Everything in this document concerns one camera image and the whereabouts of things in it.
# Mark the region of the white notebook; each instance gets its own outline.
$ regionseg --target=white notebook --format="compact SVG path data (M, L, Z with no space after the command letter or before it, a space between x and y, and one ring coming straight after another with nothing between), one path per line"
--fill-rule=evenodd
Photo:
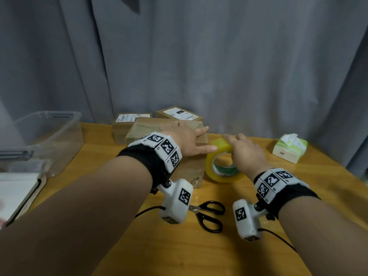
M0 219L8 224L23 215L45 184L43 173L0 173Z

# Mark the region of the hand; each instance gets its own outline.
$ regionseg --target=hand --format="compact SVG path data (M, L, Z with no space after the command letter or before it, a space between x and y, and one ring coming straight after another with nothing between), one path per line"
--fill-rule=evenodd
M175 121L170 125L162 125L160 129L162 134L171 135L179 145L183 156L188 157L217 151L215 145L196 146L196 138L207 132L208 127L193 130L186 125L185 121Z
M238 134L236 138L226 134L222 135L222 137L234 147L232 162L250 180L254 181L258 174L273 168L266 161L263 149L254 144L250 139L247 139L244 134Z

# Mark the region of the black wrist strap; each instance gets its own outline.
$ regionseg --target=black wrist strap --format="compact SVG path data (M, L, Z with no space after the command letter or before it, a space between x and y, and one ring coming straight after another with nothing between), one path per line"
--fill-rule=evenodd
M257 182L257 180L264 174L265 172L261 172L259 175L257 175L254 179L254 183ZM263 207L273 216L275 216L278 219L278 213L281 210L281 208L292 199L298 198L300 196L312 196L317 199L320 199L318 195L313 192L311 189L307 188L306 186L303 186L301 184L295 184L295 185L287 185L281 192L279 192L273 201L270 204L267 204L261 196L257 196L258 199L263 201Z
M152 176L152 188L151 193L156 194L158 192L157 186L160 184L165 185L172 173L168 173L165 167L165 163L154 151L154 148L145 146L143 144L133 145L123 149L118 156L129 156L140 161L148 169Z

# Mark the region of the scissors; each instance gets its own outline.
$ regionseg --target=scissors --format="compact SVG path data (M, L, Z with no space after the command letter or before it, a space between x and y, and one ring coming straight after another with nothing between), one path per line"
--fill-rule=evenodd
M216 205L221 207L221 210L208 207L209 204L216 204ZM223 215L223 214L225 214L225 207L222 203L219 203L218 201L210 200L210 201L206 201L206 202L204 202L204 203L202 203L201 205L198 205L198 206L190 205L189 210L196 214L198 222L200 223L200 226L205 231L208 231L208 232L211 232L211 233L220 233L220 232L222 232L223 226L222 226L222 222L220 220L218 220L216 218L213 218L211 216L205 215L205 214L200 212L200 211L206 211L206 212L209 212L209 213L214 213L216 215ZM215 229L215 230L211 230L210 228L206 227L206 225L203 223L204 220L207 220L209 222L212 222L212 223L218 225L218 228Z

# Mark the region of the person's left hand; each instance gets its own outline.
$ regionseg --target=person's left hand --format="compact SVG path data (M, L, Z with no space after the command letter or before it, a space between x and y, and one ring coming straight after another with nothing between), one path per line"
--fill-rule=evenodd
M196 146L196 138L207 132L208 127L193 130L186 125L185 121L175 121L172 124L162 125L160 129L162 134L171 135L179 145L183 156L188 157L217 151L215 145Z

